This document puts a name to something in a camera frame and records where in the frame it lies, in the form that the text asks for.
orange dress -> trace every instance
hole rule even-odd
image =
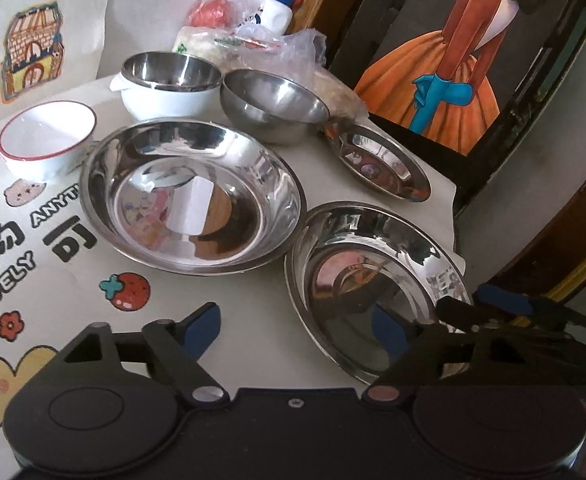
[[[468,83],[473,100],[467,106],[441,102],[422,132],[467,155],[500,113],[486,77],[506,30],[478,46],[502,0],[457,0],[443,30],[404,43],[369,67],[355,92],[371,113],[408,128],[415,115],[413,81],[436,73],[453,83]],[[471,53],[479,52],[477,58]]]

cartoon strawberry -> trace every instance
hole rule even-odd
[[[112,274],[108,280],[100,282],[100,289],[115,308],[125,312],[139,310],[151,297],[151,285],[134,272]]]

orange skirt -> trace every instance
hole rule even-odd
[[[408,128],[416,111],[413,81],[434,74],[445,52],[440,30],[407,41],[369,67],[355,92],[371,113]],[[475,63],[476,59],[469,56],[457,67],[452,81],[468,82]],[[468,106],[442,102],[423,135],[467,155],[499,113],[495,94],[484,78]]]

shallow metal dish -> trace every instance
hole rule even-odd
[[[237,128],[271,144],[297,144],[329,119],[329,109],[310,90],[260,70],[226,74],[220,98]]]
[[[275,260],[306,216],[302,186],[275,153],[240,132],[187,120],[108,136],[84,165],[80,199],[122,254],[201,276]]]
[[[365,383],[391,364],[372,329],[377,305],[428,324],[445,296],[471,303],[460,272],[433,240],[399,216],[358,202],[310,211],[284,268],[308,333]]]
[[[348,120],[331,121],[324,136],[346,167],[374,189],[411,202],[430,197],[428,177],[392,137]]]
[[[201,57],[176,52],[142,52],[122,65],[131,83],[169,92],[202,92],[222,83],[222,72]]]

red rim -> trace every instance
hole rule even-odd
[[[81,138],[78,142],[76,142],[73,146],[70,146],[68,148],[65,148],[63,150],[60,150],[59,152],[55,152],[55,153],[49,153],[47,155],[39,155],[39,156],[17,156],[17,155],[13,155],[9,152],[7,152],[6,150],[4,150],[4,148],[2,147],[2,136],[4,135],[4,132],[6,131],[6,128],[9,127],[9,125],[18,117],[21,117],[22,115],[24,115],[26,112],[32,110],[33,108],[37,108],[40,106],[44,106],[47,104],[51,104],[51,103],[74,103],[76,105],[82,105],[85,108],[88,108],[90,110],[90,113],[93,114],[93,127],[90,129],[90,132],[88,134],[86,134],[85,137]],[[17,114],[15,117],[13,117],[10,121],[8,121],[4,127],[2,128],[1,132],[0,132],[0,153],[5,156],[6,158],[10,158],[11,160],[24,160],[24,161],[28,161],[28,160],[46,160],[47,158],[53,158],[54,156],[57,155],[61,155],[63,153],[67,153],[70,152],[73,148],[76,148],[77,146],[79,146],[81,143],[84,142],[84,140],[86,140],[88,137],[90,137],[92,135],[92,133],[95,131],[95,128],[97,127],[97,114],[95,113],[95,110],[93,110],[89,105],[81,103],[79,101],[73,101],[70,99],[58,99],[55,101],[47,101],[45,103],[39,103],[37,105],[31,106],[29,108],[26,108],[25,110],[22,110],[19,114]]]

